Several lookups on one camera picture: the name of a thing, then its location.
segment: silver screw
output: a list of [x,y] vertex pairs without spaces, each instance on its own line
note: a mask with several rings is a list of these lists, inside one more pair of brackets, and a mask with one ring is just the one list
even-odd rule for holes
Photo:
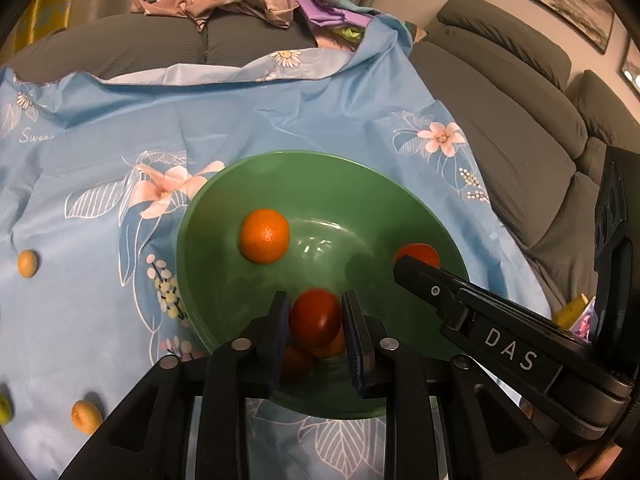
[[466,355],[456,355],[453,358],[453,362],[461,370],[469,370],[471,368],[471,359]]
[[398,342],[398,339],[385,337],[384,339],[380,340],[380,346],[382,346],[382,348],[384,348],[385,350],[398,350],[400,343]]
[[178,358],[175,355],[165,355],[160,359],[160,367],[164,370],[171,370],[172,368],[177,367],[178,362]]
[[251,348],[251,340],[245,337],[239,337],[238,339],[233,340],[231,348],[234,350],[248,350]]

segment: plastic bowl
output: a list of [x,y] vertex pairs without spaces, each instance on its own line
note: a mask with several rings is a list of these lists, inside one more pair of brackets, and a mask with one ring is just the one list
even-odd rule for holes
[[[289,221],[283,258],[256,265],[238,250],[242,220],[272,208]],[[434,310],[400,286],[393,258],[411,242],[431,244],[442,268],[467,278],[462,257],[433,213],[414,195],[365,166],[313,152],[273,152],[221,171],[196,195],[178,234],[177,275],[191,323],[209,351],[264,316],[277,290],[292,300],[310,287],[340,296],[356,290],[365,314],[424,355],[458,349],[438,332]],[[383,415],[382,399],[361,400],[346,356],[319,362],[311,376],[271,397],[286,408],[326,418]]]

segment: yellow-green cloth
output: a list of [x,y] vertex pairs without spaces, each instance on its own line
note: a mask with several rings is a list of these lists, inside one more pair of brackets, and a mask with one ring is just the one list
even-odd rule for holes
[[332,31],[351,43],[360,43],[362,38],[364,38],[364,29],[362,27],[356,27],[355,25],[350,25],[349,27],[335,27]]

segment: small yellow fruit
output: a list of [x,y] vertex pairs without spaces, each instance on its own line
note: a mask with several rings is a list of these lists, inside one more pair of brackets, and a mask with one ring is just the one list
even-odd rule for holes
[[88,400],[78,400],[71,408],[71,422],[77,430],[92,435],[102,424],[102,415]]
[[24,278],[30,278],[38,270],[36,253],[30,250],[22,251],[18,255],[18,272]]
[[9,400],[0,392],[0,426],[8,424],[12,418],[14,414],[11,412]]

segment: beige wall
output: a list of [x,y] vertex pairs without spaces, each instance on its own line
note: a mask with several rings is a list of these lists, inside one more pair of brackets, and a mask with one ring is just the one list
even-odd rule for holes
[[[416,23],[426,25],[447,0],[376,0],[374,7]],[[560,45],[571,57],[572,77],[591,69],[597,73],[625,102],[640,121],[640,100],[619,75],[626,54],[626,30],[619,19],[615,19],[607,52],[603,56],[590,43],[556,18],[548,10],[530,0],[486,0],[514,14],[531,27],[542,32],[551,41]]]

